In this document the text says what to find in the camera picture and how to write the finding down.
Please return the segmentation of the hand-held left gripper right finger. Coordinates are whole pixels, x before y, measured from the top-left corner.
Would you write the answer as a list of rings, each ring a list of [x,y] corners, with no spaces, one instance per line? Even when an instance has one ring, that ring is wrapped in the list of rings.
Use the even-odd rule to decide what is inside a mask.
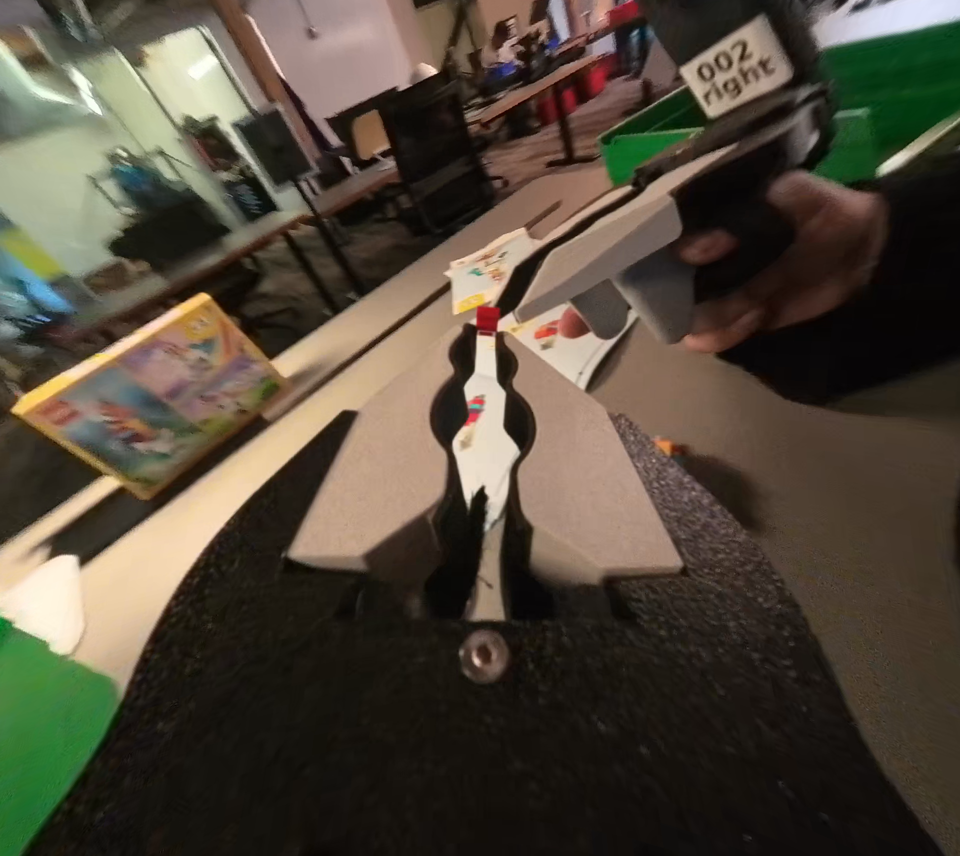
[[[684,562],[606,408],[498,335],[503,425],[517,456],[499,550],[508,618],[552,618],[566,592],[674,577]]]

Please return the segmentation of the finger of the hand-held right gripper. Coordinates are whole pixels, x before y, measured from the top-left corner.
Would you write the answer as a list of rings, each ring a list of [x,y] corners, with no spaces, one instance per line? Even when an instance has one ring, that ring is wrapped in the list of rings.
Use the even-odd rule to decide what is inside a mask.
[[[546,235],[515,269],[518,296],[579,296],[668,250],[683,234],[677,196],[732,154],[709,152],[645,188],[608,190]]]
[[[682,231],[670,195],[639,195],[590,226],[582,221],[534,252],[514,320],[567,303],[586,325],[624,325],[630,313],[646,325],[683,325],[683,264],[673,252]]]

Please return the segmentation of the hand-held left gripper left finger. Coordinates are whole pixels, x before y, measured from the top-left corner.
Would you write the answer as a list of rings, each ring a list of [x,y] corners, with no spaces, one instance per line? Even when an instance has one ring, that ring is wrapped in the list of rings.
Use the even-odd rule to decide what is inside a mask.
[[[451,330],[356,413],[287,550],[298,565],[389,586],[416,615],[459,618],[481,536],[453,442],[476,330]]]

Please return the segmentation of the pale blue instruction booklet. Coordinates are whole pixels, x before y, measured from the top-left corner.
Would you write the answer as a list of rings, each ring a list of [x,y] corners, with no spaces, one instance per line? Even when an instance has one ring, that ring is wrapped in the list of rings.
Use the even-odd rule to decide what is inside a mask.
[[[610,338],[595,334],[567,338],[561,334],[561,319],[568,309],[570,305],[563,304],[526,322],[509,313],[501,318],[499,331],[585,393],[595,371],[630,331],[637,316],[629,310],[623,326]],[[498,382],[495,347],[489,337],[481,340],[463,396],[466,418],[454,437],[453,453],[466,501],[472,502],[478,493],[485,497],[483,531],[487,532],[504,514],[510,470],[522,449],[505,428],[506,390]]]

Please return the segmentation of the yellow lego box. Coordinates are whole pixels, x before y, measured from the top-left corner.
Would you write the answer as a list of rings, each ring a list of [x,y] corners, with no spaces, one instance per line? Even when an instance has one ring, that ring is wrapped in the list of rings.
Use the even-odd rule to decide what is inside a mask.
[[[251,425],[289,386],[200,293],[43,382],[11,410],[146,501]]]

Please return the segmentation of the person's right hand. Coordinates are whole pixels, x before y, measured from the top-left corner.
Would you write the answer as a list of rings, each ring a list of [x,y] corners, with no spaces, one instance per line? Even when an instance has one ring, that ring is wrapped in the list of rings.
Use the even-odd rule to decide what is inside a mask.
[[[756,335],[821,318],[874,274],[890,225],[880,192],[793,170],[774,180],[767,201],[794,226],[794,241],[744,286],[696,308],[682,340],[687,349],[716,355]]]

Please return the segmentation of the white instruction leaflet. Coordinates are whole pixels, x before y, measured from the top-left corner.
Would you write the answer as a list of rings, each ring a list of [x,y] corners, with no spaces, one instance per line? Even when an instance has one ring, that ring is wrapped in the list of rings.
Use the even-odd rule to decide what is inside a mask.
[[[504,234],[486,246],[450,262],[444,277],[449,283],[454,317],[494,304],[512,271],[530,256],[537,244],[525,229]]]

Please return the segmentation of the wooden table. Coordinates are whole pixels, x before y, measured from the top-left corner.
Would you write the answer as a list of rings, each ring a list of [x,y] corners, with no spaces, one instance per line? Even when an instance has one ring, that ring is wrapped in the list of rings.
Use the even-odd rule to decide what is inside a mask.
[[[131,286],[97,296],[91,306],[79,310],[64,325],[60,338],[64,343],[77,341],[114,323],[141,315],[256,255],[276,240],[291,236],[294,230],[302,226],[311,226],[317,231],[342,275],[348,280],[351,291],[364,295],[368,290],[366,283],[338,243],[331,229],[332,224],[324,214],[319,211],[276,213],[228,232],[170,267],[151,271]]]
[[[472,110],[465,114],[469,126],[487,129],[497,120],[504,118],[507,113],[530,103],[535,97],[547,94],[553,102],[557,113],[556,124],[561,154],[547,160],[544,166],[547,169],[559,169],[576,165],[590,165],[600,159],[597,152],[579,153],[575,149],[570,129],[570,114],[563,103],[562,91],[569,81],[574,81],[582,74],[602,65],[606,57],[600,55],[585,55],[577,60],[568,62],[551,70],[539,80],[510,89],[500,94],[498,98],[483,109]]]

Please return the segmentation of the black office chair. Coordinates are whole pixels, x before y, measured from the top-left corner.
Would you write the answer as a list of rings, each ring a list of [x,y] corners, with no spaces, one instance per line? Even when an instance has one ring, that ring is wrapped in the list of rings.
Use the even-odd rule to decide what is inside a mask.
[[[416,231],[450,235],[498,203],[509,181],[489,172],[455,82],[435,73],[379,110]]]

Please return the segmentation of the black screen on stand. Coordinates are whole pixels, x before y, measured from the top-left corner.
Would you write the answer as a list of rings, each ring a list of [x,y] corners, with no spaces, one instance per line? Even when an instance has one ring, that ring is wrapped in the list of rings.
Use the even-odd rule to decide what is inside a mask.
[[[278,104],[237,118],[231,126],[275,187],[295,185],[316,173],[315,161]]]

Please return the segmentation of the black shelf rack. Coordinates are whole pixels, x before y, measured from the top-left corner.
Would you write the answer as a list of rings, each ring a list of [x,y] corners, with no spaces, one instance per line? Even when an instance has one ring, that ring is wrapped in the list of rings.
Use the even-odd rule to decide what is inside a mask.
[[[105,162],[87,181],[119,218],[119,229],[105,244],[114,257],[160,270],[230,233],[163,149],[138,155],[116,146]]]

